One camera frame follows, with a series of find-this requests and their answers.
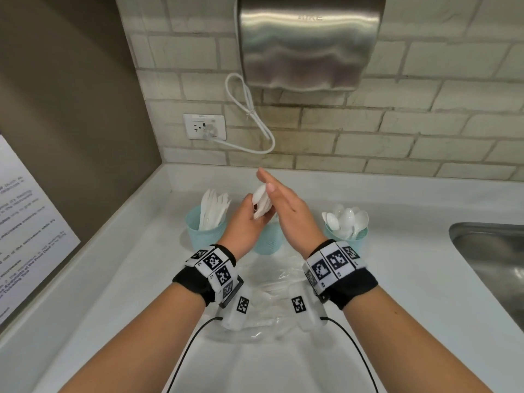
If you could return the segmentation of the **person's right forearm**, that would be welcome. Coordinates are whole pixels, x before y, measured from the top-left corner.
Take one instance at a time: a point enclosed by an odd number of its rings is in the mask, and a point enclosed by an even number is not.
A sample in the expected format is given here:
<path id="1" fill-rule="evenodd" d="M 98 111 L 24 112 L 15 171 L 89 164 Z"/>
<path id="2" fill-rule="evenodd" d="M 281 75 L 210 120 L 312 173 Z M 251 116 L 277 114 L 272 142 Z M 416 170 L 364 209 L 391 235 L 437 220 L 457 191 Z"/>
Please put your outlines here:
<path id="1" fill-rule="evenodd" d="M 380 286 L 343 313 L 388 393 L 493 393 Z"/>

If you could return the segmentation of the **bunch of white plastic spoons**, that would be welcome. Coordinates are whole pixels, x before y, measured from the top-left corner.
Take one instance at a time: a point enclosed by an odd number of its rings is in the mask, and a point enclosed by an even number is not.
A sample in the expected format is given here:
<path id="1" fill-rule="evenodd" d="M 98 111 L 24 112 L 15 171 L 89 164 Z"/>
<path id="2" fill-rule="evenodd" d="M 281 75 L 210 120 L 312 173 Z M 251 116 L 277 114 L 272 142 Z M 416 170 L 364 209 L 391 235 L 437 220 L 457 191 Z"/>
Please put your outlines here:
<path id="1" fill-rule="evenodd" d="M 368 235 L 370 217 L 366 211 L 356 206 L 336 204 L 330 212 L 322 211 L 321 217 L 324 233 L 328 238 L 357 242 Z"/>

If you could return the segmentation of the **white wall outlet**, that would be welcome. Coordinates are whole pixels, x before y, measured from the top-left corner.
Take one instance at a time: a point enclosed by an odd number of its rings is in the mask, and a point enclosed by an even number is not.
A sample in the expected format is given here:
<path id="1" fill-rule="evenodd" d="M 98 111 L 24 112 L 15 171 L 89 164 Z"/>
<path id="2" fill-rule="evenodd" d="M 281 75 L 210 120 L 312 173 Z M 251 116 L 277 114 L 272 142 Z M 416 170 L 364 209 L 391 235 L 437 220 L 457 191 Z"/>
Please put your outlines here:
<path id="1" fill-rule="evenodd" d="M 203 124 L 213 124 L 219 131 L 219 138 L 226 141 L 225 117 L 222 115 L 205 115 L 205 114 L 183 114 L 184 126 L 187 137 L 192 140 L 205 140 L 203 138 Z"/>

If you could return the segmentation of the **white plastic cutlery bundle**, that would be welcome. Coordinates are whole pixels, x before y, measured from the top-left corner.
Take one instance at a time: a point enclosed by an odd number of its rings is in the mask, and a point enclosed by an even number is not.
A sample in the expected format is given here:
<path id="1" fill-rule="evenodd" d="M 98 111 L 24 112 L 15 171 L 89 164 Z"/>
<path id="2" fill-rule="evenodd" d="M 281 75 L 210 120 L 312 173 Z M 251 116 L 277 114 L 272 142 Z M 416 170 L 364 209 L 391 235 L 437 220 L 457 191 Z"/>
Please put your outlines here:
<path id="1" fill-rule="evenodd" d="M 259 219 L 272 208 L 271 200 L 266 191 L 266 184 L 261 185 L 252 195 L 252 205 L 255 209 L 254 219 Z"/>

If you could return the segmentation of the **person's right hand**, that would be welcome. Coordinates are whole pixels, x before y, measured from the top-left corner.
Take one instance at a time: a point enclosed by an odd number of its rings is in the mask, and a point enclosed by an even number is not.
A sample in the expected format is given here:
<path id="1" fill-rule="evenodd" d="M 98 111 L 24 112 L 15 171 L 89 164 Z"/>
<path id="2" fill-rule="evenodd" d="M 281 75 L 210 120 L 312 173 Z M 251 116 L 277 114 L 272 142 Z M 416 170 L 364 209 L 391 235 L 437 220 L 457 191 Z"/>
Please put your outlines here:
<path id="1" fill-rule="evenodd" d="M 320 230 L 308 205 L 295 191 L 293 211 L 276 212 L 285 238 L 305 260 L 333 242 Z"/>

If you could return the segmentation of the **black wristband with marker tiles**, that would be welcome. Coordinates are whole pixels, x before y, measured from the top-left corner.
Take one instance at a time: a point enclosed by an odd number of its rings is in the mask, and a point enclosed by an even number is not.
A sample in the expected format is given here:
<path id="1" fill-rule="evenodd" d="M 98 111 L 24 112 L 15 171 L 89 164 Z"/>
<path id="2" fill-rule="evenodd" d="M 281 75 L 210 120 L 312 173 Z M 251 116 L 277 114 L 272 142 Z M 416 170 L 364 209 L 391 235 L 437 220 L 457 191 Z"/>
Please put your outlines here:
<path id="1" fill-rule="evenodd" d="M 172 282 L 200 295 L 206 305 L 216 302 L 225 309 L 244 284 L 235 266 L 236 258 L 228 249 L 209 245 L 187 259 Z"/>
<path id="2" fill-rule="evenodd" d="M 303 270 L 320 302 L 330 301 L 340 310 L 378 286 L 363 258 L 345 241 L 324 241 L 305 260 Z"/>

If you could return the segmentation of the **white paper notice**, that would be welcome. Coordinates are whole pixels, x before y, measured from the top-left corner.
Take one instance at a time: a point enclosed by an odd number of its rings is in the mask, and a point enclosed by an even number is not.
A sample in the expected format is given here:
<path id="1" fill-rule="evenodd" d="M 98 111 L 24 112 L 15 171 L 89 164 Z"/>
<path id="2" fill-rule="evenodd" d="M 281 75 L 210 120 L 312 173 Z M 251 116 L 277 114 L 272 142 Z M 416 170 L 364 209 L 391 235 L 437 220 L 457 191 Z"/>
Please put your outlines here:
<path id="1" fill-rule="evenodd" d="M 79 244 L 0 134 L 0 325 Z"/>

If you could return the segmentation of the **stainless steel sink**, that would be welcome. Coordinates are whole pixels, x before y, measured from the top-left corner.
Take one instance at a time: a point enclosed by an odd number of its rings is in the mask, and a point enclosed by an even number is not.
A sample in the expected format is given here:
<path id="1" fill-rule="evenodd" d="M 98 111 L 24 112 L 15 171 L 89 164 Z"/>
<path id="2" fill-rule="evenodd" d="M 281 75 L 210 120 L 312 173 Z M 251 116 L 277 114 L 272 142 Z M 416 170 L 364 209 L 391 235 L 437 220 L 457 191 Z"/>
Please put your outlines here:
<path id="1" fill-rule="evenodd" d="M 524 332 L 524 225 L 455 223 L 449 237 Z"/>

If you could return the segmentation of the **person's left forearm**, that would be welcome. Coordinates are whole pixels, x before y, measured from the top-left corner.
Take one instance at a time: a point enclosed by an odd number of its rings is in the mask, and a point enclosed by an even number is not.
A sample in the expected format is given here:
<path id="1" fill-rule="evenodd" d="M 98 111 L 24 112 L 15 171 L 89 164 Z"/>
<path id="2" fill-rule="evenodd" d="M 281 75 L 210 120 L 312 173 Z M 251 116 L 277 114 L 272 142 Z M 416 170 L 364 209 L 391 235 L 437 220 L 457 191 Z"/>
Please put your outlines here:
<path id="1" fill-rule="evenodd" d="M 201 295 L 169 285 L 59 393 L 161 393 L 205 308 Z"/>

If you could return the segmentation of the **clear plastic bag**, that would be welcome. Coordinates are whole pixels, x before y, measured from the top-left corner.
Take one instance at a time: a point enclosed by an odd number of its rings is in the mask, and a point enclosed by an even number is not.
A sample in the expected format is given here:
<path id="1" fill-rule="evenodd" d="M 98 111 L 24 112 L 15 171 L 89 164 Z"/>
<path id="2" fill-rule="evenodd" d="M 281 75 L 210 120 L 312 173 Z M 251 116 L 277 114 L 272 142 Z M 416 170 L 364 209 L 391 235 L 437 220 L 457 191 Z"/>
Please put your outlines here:
<path id="1" fill-rule="evenodd" d="M 280 340 L 298 327 L 288 287 L 306 280 L 299 255 L 256 256 L 237 266 L 239 276 L 253 289 L 252 303 L 242 330 L 235 332 L 213 321 L 206 337 L 223 343 L 258 343 Z"/>

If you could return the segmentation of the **bunch of white plastic forks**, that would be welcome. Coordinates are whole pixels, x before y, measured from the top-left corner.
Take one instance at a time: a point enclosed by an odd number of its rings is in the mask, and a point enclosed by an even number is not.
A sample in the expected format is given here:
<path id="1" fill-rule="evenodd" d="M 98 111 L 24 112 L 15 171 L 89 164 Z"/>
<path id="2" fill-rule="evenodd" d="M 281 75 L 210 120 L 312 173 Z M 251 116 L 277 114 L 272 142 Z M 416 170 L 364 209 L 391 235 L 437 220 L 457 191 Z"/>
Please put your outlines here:
<path id="1" fill-rule="evenodd" d="M 217 228 L 225 220 L 230 204 L 231 199 L 228 193 L 218 194 L 214 189 L 206 190 L 200 204 L 198 231 L 210 231 Z"/>

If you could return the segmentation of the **stainless steel hand dryer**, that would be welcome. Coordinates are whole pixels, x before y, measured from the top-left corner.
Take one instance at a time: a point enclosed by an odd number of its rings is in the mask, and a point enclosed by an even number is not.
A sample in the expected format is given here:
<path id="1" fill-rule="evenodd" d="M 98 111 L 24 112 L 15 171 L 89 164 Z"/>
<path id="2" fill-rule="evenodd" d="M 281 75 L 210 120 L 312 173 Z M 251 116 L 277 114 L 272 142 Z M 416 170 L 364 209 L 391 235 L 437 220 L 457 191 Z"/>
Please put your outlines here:
<path id="1" fill-rule="evenodd" d="M 385 6 L 386 0 L 236 0 L 244 83 L 298 93 L 355 90 Z"/>

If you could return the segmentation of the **person's left hand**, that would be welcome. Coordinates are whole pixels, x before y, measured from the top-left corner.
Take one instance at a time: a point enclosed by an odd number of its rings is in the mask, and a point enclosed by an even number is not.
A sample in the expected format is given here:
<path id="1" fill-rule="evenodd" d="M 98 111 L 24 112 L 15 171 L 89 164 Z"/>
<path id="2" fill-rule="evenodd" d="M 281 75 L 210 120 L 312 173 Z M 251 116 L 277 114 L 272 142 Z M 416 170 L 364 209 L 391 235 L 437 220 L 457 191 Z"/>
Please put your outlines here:
<path id="1" fill-rule="evenodd" d="M 253 249 L 263 228 L 276 213 L 275 208 L 272 207 L 268 213 L 259 219 L 241 218 L 240 205 L 217 242 L 217 245 L 226 248 L 236 261 L 239 261 Z"/>

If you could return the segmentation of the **teal plastic cup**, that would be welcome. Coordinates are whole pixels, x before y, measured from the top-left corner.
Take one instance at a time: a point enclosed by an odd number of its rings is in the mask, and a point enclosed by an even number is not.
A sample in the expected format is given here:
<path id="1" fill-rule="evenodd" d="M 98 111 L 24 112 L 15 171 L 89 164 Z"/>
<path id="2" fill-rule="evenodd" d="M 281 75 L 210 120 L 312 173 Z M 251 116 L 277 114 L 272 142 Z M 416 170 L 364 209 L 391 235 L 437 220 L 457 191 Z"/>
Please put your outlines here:
<path id="1" fill-rule="evenodd" d="M 341 241 L 342 239 L 337 237 L 333 232 L 332 230 L 330 229 L 330 227 L 327 225 L 327 224 L 324 224 L 323 226 L 323 231 L 324 231 L 324 234 L 325 236 L 328 238 L 328 239 L 333 239 L 335 241 Z M 355 250 L 357 251 L 359 254 L 364 254 L 368 251 L 369 249 L 369 245 L 368 245 L 368 239 L 367 239 L 367 235 L 368 235 L 368 232 L 369 232 L 369 228 L 366 228 L 362 231 L 360 231 L 357 235 L 357 237 L 355 239 L 353 238 L 348 238 L 346 239 L 345 241 Z"/>
<path id="2" fill-rule="evenodd" d="M 225 219 L 221 222 L 221 224 L 219 224 L 218 227 L 212 230 L 198 230 L 200 223 L 200 210 L 200 205 L 194 207 L 191 211 L 189 211 L 185 218 L 187 231 L 194 251 L 198 251 L 206 246 L 215 244 L 221 238 L 227 226 L 227 220 Z"/>
<path id="3" fill-rule="evenodd" d="M 273 255 L 280 249 L 284 239 L 278 215 L 274 215 L 260 233 L 253 251 L 263 256 Z"/>

